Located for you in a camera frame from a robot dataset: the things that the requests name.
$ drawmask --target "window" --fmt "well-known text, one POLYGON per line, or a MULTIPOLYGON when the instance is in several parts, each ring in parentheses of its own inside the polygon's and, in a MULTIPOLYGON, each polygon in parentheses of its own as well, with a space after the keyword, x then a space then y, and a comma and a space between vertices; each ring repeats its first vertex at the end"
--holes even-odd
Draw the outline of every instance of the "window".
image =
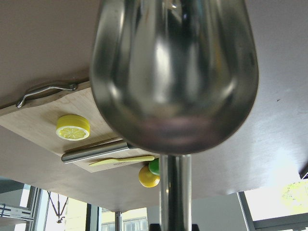
POLYGON ((51 193, 51 200, 48 202, 48 210, 45 223, 45 231, 84 231, 86 227, 87 217, 87 203, 78 201, 72 198, 67 200, 67 205, 63 210, 63 206, 67 200, 66 196, 58 195, 57 193, 51 193), (60 220, 57 217, 52 202, 56 208, 56 211, 63 214, 60 216, 60 220))
MULTIPOLYGON (((115 213, 102 210, 102 231, 115 230, 115 213)), ((146 208, 127 211, 122 214, 123 231, 148 231, 148 219, 146 208)))
POLYGON ((124 231, 147 231, 148 221, 147 218, 136 219, 136 220, 125 220, 124 231))
POLYGON ((9 230, 33 230, 39 194, 38 188, 0 176, 0 217, 9 230))
POLYGON ((308 230, 308 180, 239 196, 250 231, 308 230))

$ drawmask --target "yellow plastic knife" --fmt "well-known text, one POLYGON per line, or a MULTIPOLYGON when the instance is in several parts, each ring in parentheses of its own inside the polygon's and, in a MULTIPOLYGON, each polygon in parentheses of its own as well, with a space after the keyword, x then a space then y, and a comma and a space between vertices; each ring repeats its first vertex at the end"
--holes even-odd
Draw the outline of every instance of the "yellow plastic knife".
POLYGON ((122 163, 122 162, 132 162, 132 161, 151 161, 154 160, 155 157, 153 155, 143 155, 143 156, 136 156, 130 158, 123 158, 123 159, 116 159, 116 158, 109 158, 97 161, 95 163, 89 164, 89 166, 97 166, 97 165, 105 165, 105 164, 113 164, 113 163, 122 163))

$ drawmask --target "metal rod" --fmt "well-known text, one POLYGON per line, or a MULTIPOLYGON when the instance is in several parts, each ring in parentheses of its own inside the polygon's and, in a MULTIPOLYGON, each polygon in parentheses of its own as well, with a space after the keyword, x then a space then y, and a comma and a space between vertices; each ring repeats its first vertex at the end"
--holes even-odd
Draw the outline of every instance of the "metal rod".
POLYGON ((115 231, 122 231, 122 213, 115 212, 115 231))
POLYGON ((87 160, 115 152, 120 152, 128 149, 133 149, 134 147, 130 146, 124 140, 115 141, 111 143, 105 143, 97 145, 85 150, 78 150, 62 155, 61 160, 65 163, 73 163, 80 160, 87 160))
POLYGON ((191 155, 161 155, 160 177, 161 230, 191 231, 191 155))

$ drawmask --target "metal scoop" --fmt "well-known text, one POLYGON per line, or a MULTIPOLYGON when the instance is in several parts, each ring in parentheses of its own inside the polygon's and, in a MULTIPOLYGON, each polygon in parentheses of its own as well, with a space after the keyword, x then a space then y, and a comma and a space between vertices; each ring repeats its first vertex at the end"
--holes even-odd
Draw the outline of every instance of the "metal scoop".
POLYGON ((99 17, 90 67, 97 107, 133 146, 171 154, 161 163, 162 228, 191 229, 190 157, 174 155, 226 140, 257 93, 244 0, 104 0, 99 17))

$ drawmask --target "yellow lemon slice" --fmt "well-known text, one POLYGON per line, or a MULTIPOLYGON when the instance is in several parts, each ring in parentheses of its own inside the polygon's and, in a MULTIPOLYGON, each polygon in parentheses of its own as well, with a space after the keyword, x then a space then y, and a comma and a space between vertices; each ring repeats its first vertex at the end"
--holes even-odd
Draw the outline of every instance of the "yellow lemon slice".
POLYGON ((65 115, 58 119, 56 133, 64 140, 83 140, 90 135, 90 123, 82 116, 65 115))

